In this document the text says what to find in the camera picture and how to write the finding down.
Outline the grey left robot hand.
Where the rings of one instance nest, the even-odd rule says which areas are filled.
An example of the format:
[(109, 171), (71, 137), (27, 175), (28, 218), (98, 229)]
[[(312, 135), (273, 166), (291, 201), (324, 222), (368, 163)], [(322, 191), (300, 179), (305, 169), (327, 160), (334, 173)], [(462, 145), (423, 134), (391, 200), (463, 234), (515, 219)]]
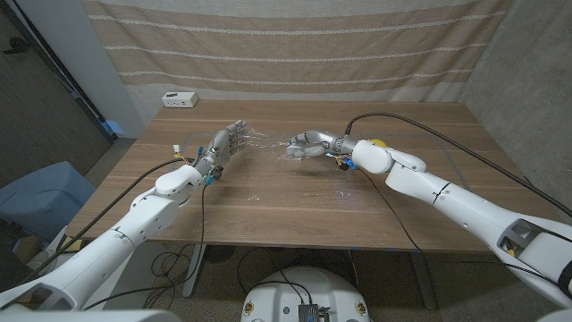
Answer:
[(224, 166), (232, 155), (245, 148), (246, 123), (238, 120), (215, 134), (193, 167), (203, 176)]

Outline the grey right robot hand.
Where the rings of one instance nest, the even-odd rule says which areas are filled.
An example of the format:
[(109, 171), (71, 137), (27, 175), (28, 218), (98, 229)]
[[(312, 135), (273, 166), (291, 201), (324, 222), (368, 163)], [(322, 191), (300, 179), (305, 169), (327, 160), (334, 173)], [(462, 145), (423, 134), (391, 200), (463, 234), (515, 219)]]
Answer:
[(287, 157), (303, 159), (331, 156), (350, 158), (357, 143), (326, 131), (306, 131), (288, 141)]

